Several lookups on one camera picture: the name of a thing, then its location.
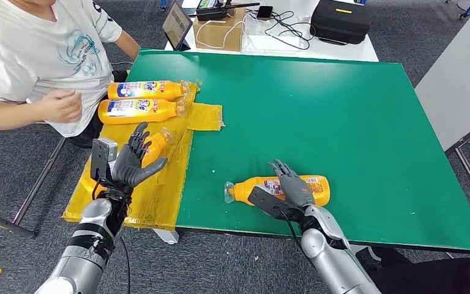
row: white table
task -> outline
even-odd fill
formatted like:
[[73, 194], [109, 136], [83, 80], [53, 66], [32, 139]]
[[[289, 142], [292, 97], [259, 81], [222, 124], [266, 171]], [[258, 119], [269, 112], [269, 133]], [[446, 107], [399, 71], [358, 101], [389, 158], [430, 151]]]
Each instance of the white table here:
[[[196, 8], [199, 5], [200, 0], [184, 0], [183, 8]], [[350, 2], [354, 3], [352, 0], [341, 0], [343, 2]], [[294, 12], [294, 16], [286, 20], [287, 23], [295, 23], [298, 22], [298, 17], [303, 15], [308, 15], [309, 17], [312, 15], [316, 5], [318, 5], [318, 0], [268, 0], [265, 1], [251, 1], [251, 0], [238, 0], [234, 1], [237, 3], [248, 3], [248, 2], [260, 2], [261, 5], [269, 5], [273, 6], [274, 12], [282, 13], [287, 10], [291, 10]], [[256, 28], [256, 25], [262, 25], [253, 23], [251, 20], [246, 22], [247, 24], [247, 32], [248, 34], [252, 35], [254, 31], [261, 31], [261, 29]], [[298, 30], [303, 30], [301, 28], [303, 25], [295, 26]], [[272, 37], [269, 38], [269, 42], [279, 42], [274, 40]], [[276, 50], [264, 50], [262, 48], [253, 48], [252, 44], [245, 38], [243, 41], [243, 49], [242, 52], [233, 52], [233, 51], [223, 51], [223, 50], [205, 50], [205, 49], [197, 49], [195, 46], [195, 35], [193, 32], [193, 28], [190, 29], [188, 34], [185, 37], [186, 41], [190, 45], [191, 51], [195, 52], [208, 52], [208, 53], [223, 53], [223, 54], [245, 54], [245, 55], [271, 55], [271, 56], [288, 56], [288, 57], [300, 57], [300, 58], [321, 58], [321, 59], [339, 59], [339, 60], [358, 60], [358, 61], [378, 61], [378, 57], [376, 56], [376, 52], [370, 42], [370, 38], [368, 35], [366, 36], [365, 40], [360, 44], [353, 45], [348, 44], [345, 46], [340, 45], [333, 45], [329, 43], [322, 42], [318, 39], [313, 39], [310, 42], [310, 48], [308, 50], [297, 50], [293, 47], [289, 47], [287, 45], [280, 45], [280, 48]], [[172, 46], [170, 43], [167, 42], [165, 50], [172, 50]]]
[[470, 20], [415, 91], [443, 150], [470, 133]]

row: green tabletop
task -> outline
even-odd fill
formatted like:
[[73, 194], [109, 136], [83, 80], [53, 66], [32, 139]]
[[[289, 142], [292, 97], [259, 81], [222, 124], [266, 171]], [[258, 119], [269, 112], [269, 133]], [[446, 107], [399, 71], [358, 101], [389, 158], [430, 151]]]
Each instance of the green tabletop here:
[[129, 80], [202, 81], [196, 101], [223, 105], [226, 127], [194, 133], [177, 227], [290, 235], [224, 202], [279, 158], [327, 177], [352, 243], [470, 251], [470, 205], [402, 65], [144, 50]]

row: robotic arm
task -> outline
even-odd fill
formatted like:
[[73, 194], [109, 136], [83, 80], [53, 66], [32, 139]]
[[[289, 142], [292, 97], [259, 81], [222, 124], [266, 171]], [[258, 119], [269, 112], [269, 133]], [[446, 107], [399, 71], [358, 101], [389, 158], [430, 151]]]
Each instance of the robotic arm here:
[[312, 192], [286, 164], [275, 159], [275, 170], [285, 201], [255, 187], [249, 201], [276, 219], [294, 221], [302, 232], [301, 247], [333, 294], [381, 294], [350, 250], [334, 216], [314, 205]]
[[36, 294], [95, 293], [102, 273], [120, 238], [123, 221], [134, 188], [159, 172], [167, 159], [160, 157], [141, 168], [141, 160], [151, 142], [141, 123], [116, 158], [118, 145], [106, 138], [95, 139], [92, 147], [91, 178], [106, 187], [83, 212], [75, 233], [58, 264]]

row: gray carpet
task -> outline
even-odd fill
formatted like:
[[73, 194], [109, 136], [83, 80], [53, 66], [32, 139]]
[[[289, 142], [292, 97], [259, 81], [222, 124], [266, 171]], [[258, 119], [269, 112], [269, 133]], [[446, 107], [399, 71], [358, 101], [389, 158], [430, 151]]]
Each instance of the gray carpet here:
[[[143, 47], [163, 48], [165, 14], [156, 0], [97, 1]], [[370, 38], [380, 61], [400, 62], [413, 85], [431, 67], [464, 21], [443, 0], [369, 0]], [[114, 45], [112, 62], [127, 60]], [[12, 218], [34, 184], [59, 135], [46, 125], [0, 132], [0, 216]], [[466, 155], [470, 160], [470, 146]], [[32, 293], [47, 278], [74, 229], [62, 214], [89, 151], [66, 143], [23, 225], [40, 235], [26, 240], [0, 229], [0, 293]], [[455, 155], [449, 157], [470, 201], [470, 180]], [[149, 230], [125, 231], [132, 293], [326, 293], [292, 241], [183, 233], [178, 244], [162, 243]], [[442, 252], [402, 251], [414, 262], [447, 258]], [[99, 293], [125, 293], [125, 254], [119, 247]]]

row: white t-shirt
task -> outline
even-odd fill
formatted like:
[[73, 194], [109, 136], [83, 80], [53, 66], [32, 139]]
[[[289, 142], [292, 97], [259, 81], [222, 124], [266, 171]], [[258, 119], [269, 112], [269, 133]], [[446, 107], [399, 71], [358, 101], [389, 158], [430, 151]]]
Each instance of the white t-shirt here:
[[82, 93], [82, 117], [47, 122], [65, 137], [89, 124], [113, 81], [102, 43], [118, 40], [121, 27], [91, 0], [56, 0], [56, 22], [0, 0], [0, 102], [36, 102], [54, 89]]

